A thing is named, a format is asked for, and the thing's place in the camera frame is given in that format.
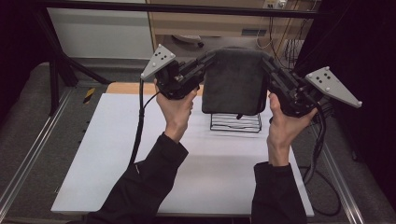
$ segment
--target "metal frame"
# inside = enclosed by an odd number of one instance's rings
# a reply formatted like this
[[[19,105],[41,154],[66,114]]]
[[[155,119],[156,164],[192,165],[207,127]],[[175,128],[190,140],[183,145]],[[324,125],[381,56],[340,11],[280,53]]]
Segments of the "metal frame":
[[[44,9],[53,8],[73,8],[91,10],[115,10],[115,11],[146,11],[146,12],[169,12],[169,13],[194,13],[194,14],[216,14],[235,15],[253,17],[282,17],[301,19],[329,19],[334,16],[330,12],[313,11],[293,11],[276,10],[267,8],[245,8],[245,7],[208,7],[208,6],[187,6],[187,5],[166,5],[166,4],[137,4],[137,3],[114,3],[114,2],[87,2],[87,1],[67,1],[67,0],[33,0],[29,1],[30,8],[37,24],[45,34],[53,51],[53,68],[50,70],[51,81],[51,111],[52,115],[59,106],[58,81],[55,78],[58,74],[63,78],[66,86],[76,86],[78,79],[72,68],[83,74],[92,77],[102,84],[110,84],[112,81],[100,77],[93,71],[87,69],[80,63],[69,58],[62,50],[58,38],[50,28],[44,18]]]
[[[29,1],[32,13],[37,24],[45,34],[52,49],[53,58],[50,60],[50,85],[51,85],[51,118],[49,118],[42,133],[37,137],[20,169],[7,187],[5,194],[0,198],[0,223],[5,217],[8,208],[11,206],[14,198],[18,194],[21,184],[30,169],[35,163],[42,147],[45,145],[50,132],[61,116],[67,99],[71,93],[69,90],[59,100],[58,74],[62,76],[66,86],[76,86],[78,80],[72,70],[76,68],[89,77],[103,83],[109,84],[111,81],[106,80],[87,69],[83,65],[69,58],[62,50],[56,33],[50,28],[44,16],[44,9],[47,7],[55,8],[74,8],[74,9],[92,9],[92,10],[116,10],[116,11],[147,11],[147,12],[169,12],[169,13],[194,13],[194,14],[217,14],[217,15],[235,15],[235,16],[254,16],[254,17],[281,17],[281,18],[300,18],[300,19],[333,19],[336,15],[331,12],[310,12],[310,11],[291,11],[291,10],[274,10],[265,8],[238,8],[238,7],[205,7],[205,6],[180,6],[180,5],[156,5],[156,4],[134,4],[134,3],[109,3],[109,2],[86,2],[86,1],[67,1],[67,0],[32,0]],[[335,160],[327,145],[324,149],[324,160],[332,176],[349,218],[350,223],[364,223],[360,210],[356,205],[348,187],[339,171]]]

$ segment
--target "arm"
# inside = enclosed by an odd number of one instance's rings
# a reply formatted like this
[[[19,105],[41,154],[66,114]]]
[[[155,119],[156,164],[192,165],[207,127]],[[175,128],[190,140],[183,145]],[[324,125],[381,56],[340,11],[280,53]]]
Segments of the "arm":
[[[177,169],[188,154],[179,141],[187,130],[192,100],[196,94],[194,90],[177,101],[167,100],[161,94],[157,96],[157,103],[166,120],[165,131],[146,159],[127,168],[102,208],[89,213],[83,223],[150,223],[172,189]]]
[[[270,94],[273,121],[267,138],[268,162],[254,167],[256,190],[252,202],[252,223],[306,223],[306,214],[300,193],[289,164],[293,139],[309,124],[317,113],[297,119],[285,116],[279,101]]]

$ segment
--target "black cable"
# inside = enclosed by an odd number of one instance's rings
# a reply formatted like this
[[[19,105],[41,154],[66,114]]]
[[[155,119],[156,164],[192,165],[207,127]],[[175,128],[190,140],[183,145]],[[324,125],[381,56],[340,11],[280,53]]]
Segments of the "black cable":
[[[315,108],[318,110],[318,117],[319,117],[319,133],[318,133],[318,138],[317,141],[314,145],[314,149],[312,151],[312,158],[311,158],[311,164],[309,165],[309,168],[306,170],[304,176],[303,176],[303,181],[304,184],[308,184],[309,181],[311,181],[314,172],[316,170],[316,166],[317,166],[317,160],[318,157],[320,155],[320,152],[322,150],[323,147],[323,142],[324,142],[324,135],[326,133],[326,120],[324,118],[324,114],[323,114],[323,110],[321,108],[321,106],[308,94],[305,96],[314,106]]]
[[[300,169],[308,169],[308,166],[299,166]],[[327,217],[335,217],[337,216],[340,211],[341,211],[341,198],[340,195],[338,194],[337,189],[335,188],[334,184],[328,179],[326,178],[326,176],[324,176],[323,173],[319,172],[318,170],[315,171],[316,174],[318,174],[328,185],[329,187],[332,189],[332,191],[334,191],[335,193],[335,197],[337,198],[337,208],[334,212],[332,213],[326,213],[323,211],[318,210],[314,205],[312,205],[312,208],[314,209],[314,211],[318,212],[319,214],[323,215],[323,216],[327,216]]]
[[[139,104],[140,104],[140,109],[139,109],[139,122],[137,124],[137,130],[136,130],[136,136],[134,138],[134,149],[132,150],[132,156],[131,160],[129,162],[129,166],[134,164],[134,160],[136,159],[137,155],[137,150],[139,149],[140,145],[140,140],[142,138],[142,132],[143,132],[143,124],[145,120],[145,107],[143,106],[143,86],[144,86],[144,81],[143,79],[140,78],[140,85],[139,85]]]
[[[160,93],[159,91],[155,92],[154,95],[151,96],[151,98],[149,98],[149,100],[146,102],[145,106],[143,106],[143,108],[146,109],[146,106],[149,104],[149,102],[154,99],[154,97],[156,97],[158,95],[158,93]]]

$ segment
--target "white wall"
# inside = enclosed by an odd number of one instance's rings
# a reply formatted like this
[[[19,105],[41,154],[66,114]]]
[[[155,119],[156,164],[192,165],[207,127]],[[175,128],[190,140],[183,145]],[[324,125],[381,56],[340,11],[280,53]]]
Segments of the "white wall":
[[[145,3],[145,0],[99,1]],[[49,14],[69,57],[149,59],[152,56],[147,12],[49,8]]]

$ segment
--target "black pole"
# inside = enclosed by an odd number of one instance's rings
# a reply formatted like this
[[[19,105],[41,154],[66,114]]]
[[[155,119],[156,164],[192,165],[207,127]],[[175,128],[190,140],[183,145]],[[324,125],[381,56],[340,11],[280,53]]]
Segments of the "black pole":
[[[41,7],[55,7],[55,8],[216,14],[216,15],[281,17],[281,18],[301,18],[301,19],[326,19],[332,15],[332,13],[327,13],[327,12],[278,10],[278,9],[267,9],[267,8],[250,8],[250,7],[208,7],[208,6],[187,6],[187,5],[166,5],[166,4],[64,1],[64,0],[59,0],[59,1],[35,0],[33,3]]]

